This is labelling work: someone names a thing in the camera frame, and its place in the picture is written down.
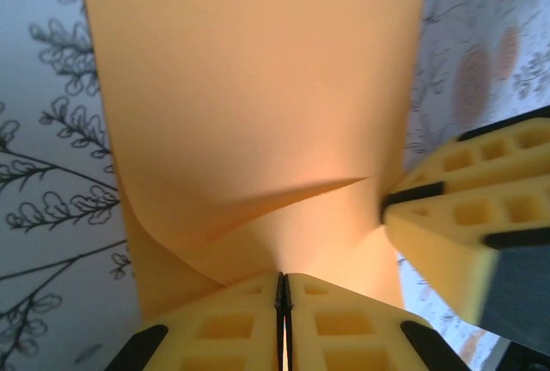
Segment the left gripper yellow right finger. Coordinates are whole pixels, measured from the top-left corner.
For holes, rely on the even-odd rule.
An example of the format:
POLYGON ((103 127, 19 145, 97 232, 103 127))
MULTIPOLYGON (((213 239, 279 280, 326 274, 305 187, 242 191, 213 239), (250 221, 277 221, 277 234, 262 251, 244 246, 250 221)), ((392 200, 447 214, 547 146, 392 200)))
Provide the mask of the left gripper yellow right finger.
POLYGON ((286 371, 469 371, 416 314, 305 274, 285 280, 286 371))

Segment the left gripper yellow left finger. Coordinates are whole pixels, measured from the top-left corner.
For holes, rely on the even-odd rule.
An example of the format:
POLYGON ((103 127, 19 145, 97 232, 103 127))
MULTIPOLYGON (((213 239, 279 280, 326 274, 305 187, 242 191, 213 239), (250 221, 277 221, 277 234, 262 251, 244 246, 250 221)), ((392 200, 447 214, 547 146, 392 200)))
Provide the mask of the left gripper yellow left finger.
POLYGON ((149 320, 105 371, 283 371, 281 281, 261 274, 149 320))

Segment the floral patterned table cover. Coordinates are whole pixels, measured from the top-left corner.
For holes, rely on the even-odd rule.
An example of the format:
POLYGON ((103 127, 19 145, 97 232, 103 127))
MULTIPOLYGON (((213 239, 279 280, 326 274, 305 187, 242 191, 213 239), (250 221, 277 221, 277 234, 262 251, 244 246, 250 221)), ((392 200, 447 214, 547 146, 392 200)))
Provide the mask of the floral patterned table cover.
MULTIPOLYGON (((550 0, 425 0, 413 167, 550 104, 550 0)), ((139 321, 83 0, 0 0, 0 371, 103 371, 139 321)))

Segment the orange square paper sheet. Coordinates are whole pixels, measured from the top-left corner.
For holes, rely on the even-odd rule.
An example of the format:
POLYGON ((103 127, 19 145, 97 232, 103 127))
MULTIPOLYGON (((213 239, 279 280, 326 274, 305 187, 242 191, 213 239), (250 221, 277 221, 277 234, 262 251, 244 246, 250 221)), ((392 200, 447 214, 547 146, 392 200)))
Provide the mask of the orange square paper sheet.
POLYGON ((423 0, 85 0, 143 316, 265 271, 395 306, 423 0))

